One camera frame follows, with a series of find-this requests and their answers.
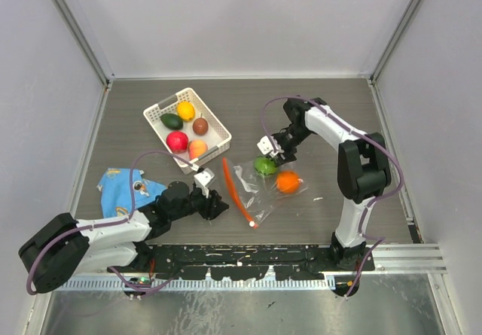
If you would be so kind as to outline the fake green watermelon piece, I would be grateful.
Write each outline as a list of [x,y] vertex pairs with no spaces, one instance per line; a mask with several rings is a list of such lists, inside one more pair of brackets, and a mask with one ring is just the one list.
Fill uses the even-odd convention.
[[257,157],[253,161],[253,166],[257,174],[261,177],[269,177],[274,175],[278,170],[276,163],[272,158],[269,157]]

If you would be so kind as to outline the fake orange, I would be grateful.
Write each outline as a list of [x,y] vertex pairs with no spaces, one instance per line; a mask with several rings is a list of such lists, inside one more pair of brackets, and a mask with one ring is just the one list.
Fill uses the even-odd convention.
[[301,178],[294,171],[281,171],[276,176],[276,188],[283,194],[297,192],[301,183]]

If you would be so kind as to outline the clear zip top bag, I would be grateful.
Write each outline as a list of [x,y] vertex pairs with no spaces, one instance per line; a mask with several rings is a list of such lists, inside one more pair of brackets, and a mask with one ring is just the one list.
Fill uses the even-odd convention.
[[[222,169],[224,182],[231,199],[247,220],[249,226],[255,229],[289,198],[303,193],[308,188],[308,184],[291,163],[277,165],[276,174],[261,177],[255,171],[253,161],[233,163],[225,157],[222,159]],[[281,171],[294,171],[298,174],[302,183],[297,192],[283,194],[277,190],[276,176]]]

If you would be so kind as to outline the fake peach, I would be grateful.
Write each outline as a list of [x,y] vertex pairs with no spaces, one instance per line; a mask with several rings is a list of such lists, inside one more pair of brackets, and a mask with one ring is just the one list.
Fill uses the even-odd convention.
[[200,139],[195,139],[188,143],[188,155],[191,160],[202,156],[208,150],[207,144]]

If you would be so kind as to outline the fake red apple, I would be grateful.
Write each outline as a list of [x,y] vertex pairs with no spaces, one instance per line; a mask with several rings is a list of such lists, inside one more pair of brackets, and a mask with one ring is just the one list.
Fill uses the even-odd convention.
[[184,153],[188,149],[189,138],[182,131],[172,131],[166,137],[166,145],[174,154]]

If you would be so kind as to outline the fake brown passion fruit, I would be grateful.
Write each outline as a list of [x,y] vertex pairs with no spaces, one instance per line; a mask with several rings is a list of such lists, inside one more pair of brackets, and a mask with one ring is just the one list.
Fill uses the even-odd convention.
[[209,130],[209,123],[204,117],[198,117],[192,123],[192,130],[197,136],[204,136]]

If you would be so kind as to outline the fake dark green vegetable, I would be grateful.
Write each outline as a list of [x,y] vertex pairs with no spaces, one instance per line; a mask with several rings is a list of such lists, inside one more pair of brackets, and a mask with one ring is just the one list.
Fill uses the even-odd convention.
[[173,113],[165,113],[160,116],[161,123],[170,130],[181,130],[184,127],[184,121]]

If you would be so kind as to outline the fake yellow lemon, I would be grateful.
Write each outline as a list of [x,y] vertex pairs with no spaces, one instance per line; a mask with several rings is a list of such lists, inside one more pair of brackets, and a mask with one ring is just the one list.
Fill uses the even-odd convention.
[[196,117],[194,106],[187,101],[180,102],[176,107],[177,115],[184,121],[190,122]]

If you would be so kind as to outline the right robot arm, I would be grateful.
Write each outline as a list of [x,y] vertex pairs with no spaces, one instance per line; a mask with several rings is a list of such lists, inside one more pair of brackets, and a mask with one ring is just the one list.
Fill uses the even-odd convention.
[[391,184],[389,154],[378,132],[368,134],[334,113],[321,99],[287,97],[283,105],[289,126],[267,137],[264,154],[276,165],[294,162],[297,147],[311,135],[337,152],[337,185],[343,195],[340,222],[331,235],[331,263],[349,269],[365,254],[365,220],[371,206]]

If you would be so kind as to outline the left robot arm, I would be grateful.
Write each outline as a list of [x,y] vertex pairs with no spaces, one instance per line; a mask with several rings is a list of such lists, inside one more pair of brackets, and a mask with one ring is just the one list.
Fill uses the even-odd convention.
[[61,213],[18,251],[28,272],[26,290],[46,294],[73,275],[110,266],[144,271],[153,257],[148,240],[169,231],[173,221],[194,214],[211,221],[228,208],[216,190],[175,181],[132,215],[85,221]]

